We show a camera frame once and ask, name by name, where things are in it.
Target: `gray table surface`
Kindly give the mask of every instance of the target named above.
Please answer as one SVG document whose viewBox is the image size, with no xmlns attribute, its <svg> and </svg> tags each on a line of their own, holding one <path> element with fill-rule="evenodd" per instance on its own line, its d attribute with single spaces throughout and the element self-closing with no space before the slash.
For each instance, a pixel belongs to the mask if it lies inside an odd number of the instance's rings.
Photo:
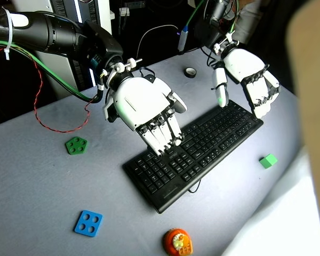
<svg viewBox="0 0 320 256">
<path fill-rule="evenodd" d="M 196 50 L 150 66 L 186 103 L 188 111 L 177 114 L 182 126 L 215 106 L 205 63 Z M 196 68 L 197 76 L 186 78 L 185 67 Z M 240 85 L 229 81 L 228 90 L 250 109 Z M 72 129 L 83 121 L 83 107 L 68 97 L 39 114 L 51 127 Z M 158 214 L 122 169 L 146 145 L 120 119 L 106 122 L 102 104 L 89 108 L 88 125 L 72 134 L 41 127 L 33 113 L 0 125 L 0 255 L 166 255 L 162 236 L 174 227 L 190 233 L 195 255 L 219 255 L 302 144 L 298 101 L 282 89 L 265 124 L 202 179 L 198 192 Z M 89 141 L 86 154 L 67 154 L 73 136 Z M 265 170 L 259 159 L 269 153 L 278 163 Z M 104 215 L 95 238 L 73 232 L 82 210 Z"/>
</svg>

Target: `green pentagonal toy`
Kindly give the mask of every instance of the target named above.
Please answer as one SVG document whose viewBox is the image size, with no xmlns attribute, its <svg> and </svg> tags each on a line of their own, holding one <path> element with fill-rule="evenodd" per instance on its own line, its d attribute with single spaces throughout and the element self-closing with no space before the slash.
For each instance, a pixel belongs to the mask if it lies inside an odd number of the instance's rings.
<svg viewBox="0 0 320 256">
<path fill-rule="evenodd" d="M 73 137 L 65 143 L 66 148 L 70 155 L 78 155 L 86 152 L 87 140 L 81 137 Z"/>
<path fill-rule="evenodd" d="M 277 159 L 273 154 L 267 155 L 265 158 L 260 160 L 260 163 L 264 168 L 272 167 L 274 164 L 276 164 Z"/>
</svg>

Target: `blue square block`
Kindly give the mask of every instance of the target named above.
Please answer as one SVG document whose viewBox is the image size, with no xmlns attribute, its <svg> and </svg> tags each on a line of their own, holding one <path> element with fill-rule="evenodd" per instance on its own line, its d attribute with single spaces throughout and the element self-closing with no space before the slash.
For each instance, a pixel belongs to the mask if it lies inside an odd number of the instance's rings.
<svg viewBox="0 0 320 256">
<path fill-rule="evenodd" d="M 77 222 L 75 232 L 85 236 L 96 236 L 103 220 L 103 215 L 84 210 Z"/>
</svg>

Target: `black keyboard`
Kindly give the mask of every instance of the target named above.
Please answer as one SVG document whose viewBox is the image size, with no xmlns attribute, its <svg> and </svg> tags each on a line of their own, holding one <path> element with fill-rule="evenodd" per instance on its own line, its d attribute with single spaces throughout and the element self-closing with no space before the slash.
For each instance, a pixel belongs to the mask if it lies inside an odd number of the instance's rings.
<svg viewBox="0 0 320 256">
<path fill-rule="evenodd" d="M 227 107 L 215 107 L 185 126 L 184 142 L 170 148 L 165 156 L 157 157 L 148 150 L 123 167 L 162 213 L 262 124 L 262 120 L 230 101 Z"/>
</svg>

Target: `orange round toy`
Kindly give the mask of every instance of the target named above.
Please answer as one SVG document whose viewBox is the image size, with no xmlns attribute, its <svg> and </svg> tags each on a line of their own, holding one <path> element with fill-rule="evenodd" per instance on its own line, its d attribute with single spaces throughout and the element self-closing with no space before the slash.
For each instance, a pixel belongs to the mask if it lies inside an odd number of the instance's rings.
<svg viewBox="0 0 320 256">
<path fill-rule="evenodd" d="M 171 229 L 165 234 L 164 247 L 170 256 L 187 256 L 193 253 L 190 236 L 180 228 Z"/>
</svg>

